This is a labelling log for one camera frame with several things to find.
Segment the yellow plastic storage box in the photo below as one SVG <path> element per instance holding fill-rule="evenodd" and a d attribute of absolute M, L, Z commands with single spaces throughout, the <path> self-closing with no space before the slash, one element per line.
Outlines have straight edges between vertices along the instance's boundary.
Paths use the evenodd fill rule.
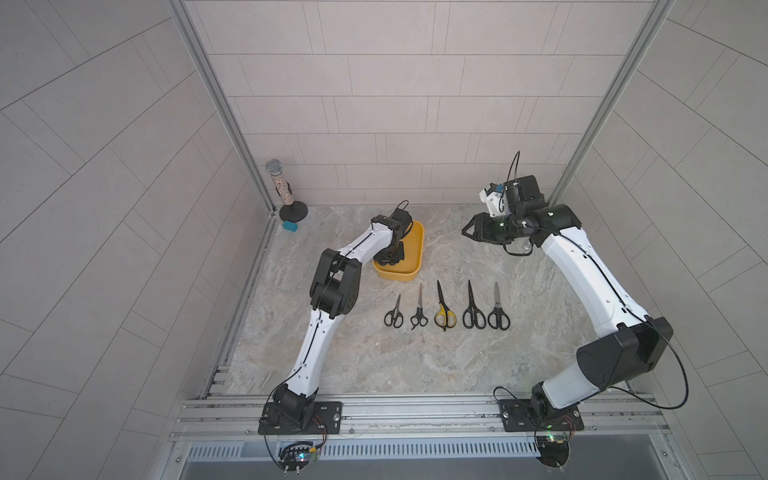
<path fill-rule="evenodd" d="M 404 259 L 395 265 L 382 266 L 373 262 L 377 275 L 390 281 L 408 282 L 416 278 L 423 257 L 425 230 L 421 222 L 415 221 L 410 232 L 402 240 Z"/>

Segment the small black scissors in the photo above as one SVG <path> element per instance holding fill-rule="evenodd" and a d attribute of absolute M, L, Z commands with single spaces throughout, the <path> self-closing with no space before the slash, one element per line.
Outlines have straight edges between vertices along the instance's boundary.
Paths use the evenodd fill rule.
<path fill-rule="evenodd" d="M 426 327 L 428 325 L 428 318 L 424 314 L 424 308 L 423 308 L 423 285 L 422 284 L 419 285 L 416 312 L 414 315 L 411 316 L 410 323 L 411 323 L 412 330 L 415 330 L 416 328 Z"/>

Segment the silver blade black scissors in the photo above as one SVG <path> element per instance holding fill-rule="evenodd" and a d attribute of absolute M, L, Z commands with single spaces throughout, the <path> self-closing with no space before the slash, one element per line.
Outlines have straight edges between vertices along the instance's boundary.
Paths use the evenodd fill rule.
<path fill-rule="evenodd" d="M 494 307 L 487 316 L 488 325 L 495 330 L 506 331 L 511 326 L 510 317 L 504 312 L 501 305 L 500 287 L 494 283 Z"/>

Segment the yellow black handled scissors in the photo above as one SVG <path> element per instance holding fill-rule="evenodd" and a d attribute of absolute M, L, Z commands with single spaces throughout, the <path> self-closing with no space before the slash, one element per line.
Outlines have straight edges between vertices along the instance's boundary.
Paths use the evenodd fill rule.
<path fill-rule="evenodd" d="M 437 281 L 436 284 L 439 308 L 438 312 L 434 316 L 434 322 L 439 328 L 441 328 L 443 331 L 446 331 L 450 328 L 454 328 L 457 325 L 457 317 L 445 302 L 440 281 Z"/>

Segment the all black scissors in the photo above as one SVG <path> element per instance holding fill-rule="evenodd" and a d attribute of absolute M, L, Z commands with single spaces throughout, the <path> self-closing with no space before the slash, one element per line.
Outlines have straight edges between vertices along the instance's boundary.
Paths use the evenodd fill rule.
<path fill-rule="evenodd" d="M 476 305 L 472 284 L 468 284 L 468 306 L 462 315 L 462 324 L 467 329 L 485 329 L 487 320 L 484 313 Z"/>

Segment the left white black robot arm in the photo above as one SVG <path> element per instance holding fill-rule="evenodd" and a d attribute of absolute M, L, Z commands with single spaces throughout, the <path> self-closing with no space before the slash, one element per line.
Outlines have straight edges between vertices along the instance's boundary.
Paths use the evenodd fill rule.
<path fill-rule="evenodd" d="M 377 215 L 368 228 L 345 247 L 322 252 L 310 285 L 310 318 L 289 377 L 271 392 L 281 419 L 301 429 L 312 421 L 322 366 L 332 337 L 357 302 L 363 267 L 371 260 L 395 265 L 405 259 L 403 240 L 412 229 L 402 201 L 393 212 Z"/>

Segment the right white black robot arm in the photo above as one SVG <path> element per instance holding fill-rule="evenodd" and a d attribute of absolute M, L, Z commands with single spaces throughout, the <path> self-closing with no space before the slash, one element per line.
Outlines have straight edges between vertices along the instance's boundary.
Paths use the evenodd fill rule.
<path fill-rule="evenodd" d="M 620 285 L 565 204 L 548 205 L 534 176 L 490 184 L 486 206 L 463 228 L 476 242 L 507 246 L 526 238 L 561 270 L 584 305 L 597 335 L 575 362 L 531 392 L 532 419 L 542 424 L 615 384 L 654 370 L 670 349 L 673 328 L 653 318 Z"/>

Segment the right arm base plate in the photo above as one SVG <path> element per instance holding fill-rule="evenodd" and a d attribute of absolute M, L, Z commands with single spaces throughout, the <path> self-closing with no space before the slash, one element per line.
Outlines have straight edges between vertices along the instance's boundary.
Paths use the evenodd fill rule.
<path fill-rule="evenodd" d="M 502 399 L 498 401 L 500 415 L 506 432 L 577 432 L 584 426 L 578 405 L 567 409 L 531 406 L 528 399 Z"/>

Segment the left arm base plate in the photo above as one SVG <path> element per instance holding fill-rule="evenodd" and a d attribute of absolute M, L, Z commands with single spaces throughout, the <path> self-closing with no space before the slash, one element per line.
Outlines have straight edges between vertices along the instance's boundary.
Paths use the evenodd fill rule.
<path fill-rule="evenodd" d="M 299 409 L 267 403 L 259 420 L 259 435 L 338 434 L 342 402 L 313 402 Z"/>

